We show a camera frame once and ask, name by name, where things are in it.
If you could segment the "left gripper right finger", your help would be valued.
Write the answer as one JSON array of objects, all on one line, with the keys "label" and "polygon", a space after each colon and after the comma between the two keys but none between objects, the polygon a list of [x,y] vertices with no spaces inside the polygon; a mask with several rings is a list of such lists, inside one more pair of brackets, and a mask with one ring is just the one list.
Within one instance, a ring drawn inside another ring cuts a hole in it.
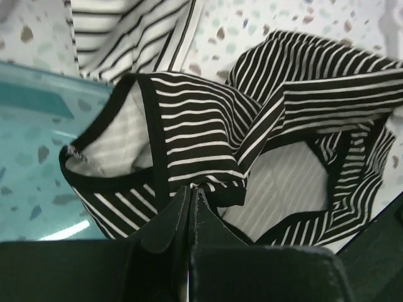
[{"label": "left gripper right finger", "polygon": [[328,249],[248,246],[193,192],[190,301],[354,301],[341,261]]}]

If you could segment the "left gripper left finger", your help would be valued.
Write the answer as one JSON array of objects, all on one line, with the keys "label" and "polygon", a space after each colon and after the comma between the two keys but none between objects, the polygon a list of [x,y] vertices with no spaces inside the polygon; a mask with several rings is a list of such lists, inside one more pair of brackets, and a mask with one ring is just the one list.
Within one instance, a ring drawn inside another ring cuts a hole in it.
[{"label": "left gripper left finger", "polygon": [[188,211],[182,187],[125,239],[1,244],[2,301],[185,301]]}]

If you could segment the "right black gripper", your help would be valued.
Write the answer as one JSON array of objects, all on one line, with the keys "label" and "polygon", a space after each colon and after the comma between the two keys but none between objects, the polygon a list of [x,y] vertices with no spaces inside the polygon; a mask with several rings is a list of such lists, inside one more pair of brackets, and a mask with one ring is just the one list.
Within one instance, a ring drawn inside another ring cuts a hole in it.
[{"label": "right black gripper", "polygon": [[399,196],[338,252],[356,301],[402,301],[402,244]]}]

